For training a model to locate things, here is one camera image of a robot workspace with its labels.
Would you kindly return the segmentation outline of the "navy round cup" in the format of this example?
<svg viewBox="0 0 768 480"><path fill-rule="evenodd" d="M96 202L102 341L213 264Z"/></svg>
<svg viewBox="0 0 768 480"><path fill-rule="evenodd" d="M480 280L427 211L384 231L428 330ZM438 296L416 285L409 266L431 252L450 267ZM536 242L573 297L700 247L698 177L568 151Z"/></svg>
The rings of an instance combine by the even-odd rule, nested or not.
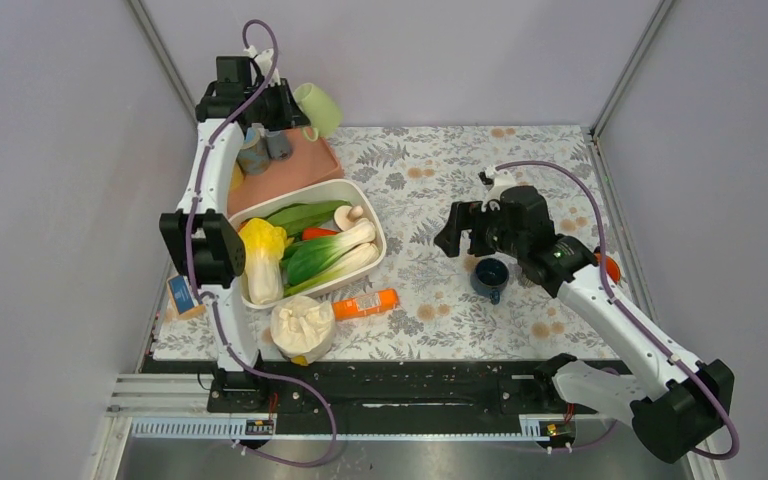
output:
<svg viewBox="0 0 768 480"><path fill-rule="evenodd" d="M470 285L480 297L488 299L492 305L498 305L505 290L510 273L507 266L495 258L480 260L470 275Z"/></svg>

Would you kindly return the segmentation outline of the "light green mug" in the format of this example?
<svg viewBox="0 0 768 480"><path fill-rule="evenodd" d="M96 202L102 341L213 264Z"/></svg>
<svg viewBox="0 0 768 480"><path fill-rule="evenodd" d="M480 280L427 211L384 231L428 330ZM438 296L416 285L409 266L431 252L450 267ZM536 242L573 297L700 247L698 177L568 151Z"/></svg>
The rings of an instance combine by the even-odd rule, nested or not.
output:
<svg viewBox="0 0 768 480"><path fill-rule="evenodd" d="M307 116L310 125L301 129L308 141L315 142L334 134L343 120L343 112L333 98L313 83L299 85L294 100Z"/></svg>

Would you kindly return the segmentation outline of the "orange mug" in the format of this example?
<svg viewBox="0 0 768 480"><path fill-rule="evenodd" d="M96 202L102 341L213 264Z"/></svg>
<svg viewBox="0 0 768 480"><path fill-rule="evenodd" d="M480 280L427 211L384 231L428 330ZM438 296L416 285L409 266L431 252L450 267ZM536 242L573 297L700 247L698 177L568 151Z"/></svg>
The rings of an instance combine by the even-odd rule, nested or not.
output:
<svg viewBox="0 0 768 480"><path fill-rule="evenodd" d="M599 261L600 265L605 267L609 279L612 282L619 284L622 278L619 264L612 257L603 255L599 252L595 253L595 257Z"/></svg>

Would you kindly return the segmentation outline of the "dark brown mug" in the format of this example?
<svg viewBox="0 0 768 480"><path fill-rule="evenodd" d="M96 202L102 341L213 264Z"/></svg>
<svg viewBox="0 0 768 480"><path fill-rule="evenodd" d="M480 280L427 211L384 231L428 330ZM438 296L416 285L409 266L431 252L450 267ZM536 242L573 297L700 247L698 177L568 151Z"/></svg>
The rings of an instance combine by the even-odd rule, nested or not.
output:
<svg viewBox="0 0 768 480"><path fill-rule="evenodd" d="M519 263L520 278L524 287L542 286L545 280L545 270L530 263Z"/></svg>

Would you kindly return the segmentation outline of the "yellow cup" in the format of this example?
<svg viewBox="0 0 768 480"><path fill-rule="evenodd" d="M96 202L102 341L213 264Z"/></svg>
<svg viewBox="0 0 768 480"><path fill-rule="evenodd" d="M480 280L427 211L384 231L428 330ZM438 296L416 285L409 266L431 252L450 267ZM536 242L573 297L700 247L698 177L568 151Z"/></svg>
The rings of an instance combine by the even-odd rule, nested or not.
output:
<svg viewBox="0 0 768 480"><path fill-rule="evenodd" d="M238 165L232 167L231 180L229 184L229 192L233 192L239 188L245 180L245 174Z"/></svg>

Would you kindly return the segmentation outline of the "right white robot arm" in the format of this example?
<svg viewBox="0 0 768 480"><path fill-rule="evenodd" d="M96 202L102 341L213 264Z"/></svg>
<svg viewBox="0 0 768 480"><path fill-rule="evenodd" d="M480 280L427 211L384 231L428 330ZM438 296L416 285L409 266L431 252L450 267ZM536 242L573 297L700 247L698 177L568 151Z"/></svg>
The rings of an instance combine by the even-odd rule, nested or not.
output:
<svg viewBox="0 0 768 480"><path fill-rule="evenodd" d="M568 403L629 426L656 458L674 463L727 426L735 383L721 360L703 362L658 328L602 272L591 249L556 232L536 188L514 186L486 202L455 202L434 243L448 257L469 234L470 254L515 259L524 276L584 319L619 355L628 377L559 354L536 371L535 402Z"/></svg>

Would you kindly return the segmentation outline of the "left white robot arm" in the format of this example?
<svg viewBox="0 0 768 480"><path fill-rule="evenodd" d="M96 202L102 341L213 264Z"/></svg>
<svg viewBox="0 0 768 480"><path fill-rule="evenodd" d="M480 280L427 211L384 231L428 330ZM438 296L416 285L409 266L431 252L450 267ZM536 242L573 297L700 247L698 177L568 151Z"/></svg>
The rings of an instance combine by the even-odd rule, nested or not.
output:
<svg viewBox="0 0 768 480"><path fill-rule="evenodd" d="M255 368L260 349L242 319L239 289L247 255L227 205L248 129L284 130L308 122L276 67L275 51L217 58L217 78L195 108L198 141L187 187L176 209L159 219L173 264L211 323L217 348L212 388L217 394L232 391L248 411L267 404L271 387Z"/></svg>

